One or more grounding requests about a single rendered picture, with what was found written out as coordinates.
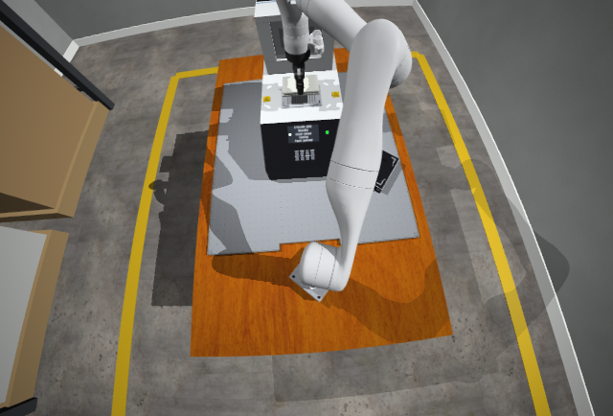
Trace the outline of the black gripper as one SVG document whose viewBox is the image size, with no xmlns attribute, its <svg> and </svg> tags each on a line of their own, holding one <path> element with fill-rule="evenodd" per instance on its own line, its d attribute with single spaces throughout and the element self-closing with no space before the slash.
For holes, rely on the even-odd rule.
<svg viewBox="0 0 613 416">
<path fill-rule="evenodd" d="M 304 78 L 305 78 L 305 61 L 307 61 L 310 57 L 310 49 L 300 55 L 291 55 L 287 51 L 285 51 L 285 57 L 288 61 L 292 62 L 292 69 L 294 72 L 294 80 L 296 80 L 296 89 L 298 95 L 304 95 Z M 304 75 L 303 75 L 304 74 Z"/>
</svg>

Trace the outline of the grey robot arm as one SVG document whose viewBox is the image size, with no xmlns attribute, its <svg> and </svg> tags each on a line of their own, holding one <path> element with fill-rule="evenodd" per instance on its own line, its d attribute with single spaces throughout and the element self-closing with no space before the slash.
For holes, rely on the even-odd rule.
<svg viewBox="0 0 613 416">
<path fill-rule="evenodd" d="M 299 265 L 300 280 L 309 289 L 341 291 L 351 274 L 380 168 L 386 98 L 390 88 L 407 79 L 412 55 L 401 30 L 389 20 L 376 19 L 367 24 L 344 0 L 295 2 L 276 0 L 283 22 L 284 49 L 289 54 L 300 55 L 309 49 L 324 53 L 322 33 L 315 30 L 310 35 L 308 19 L 350 53 L 343 108 L 326 179 L 341 246 L 310 242 Z"/>
</svg>

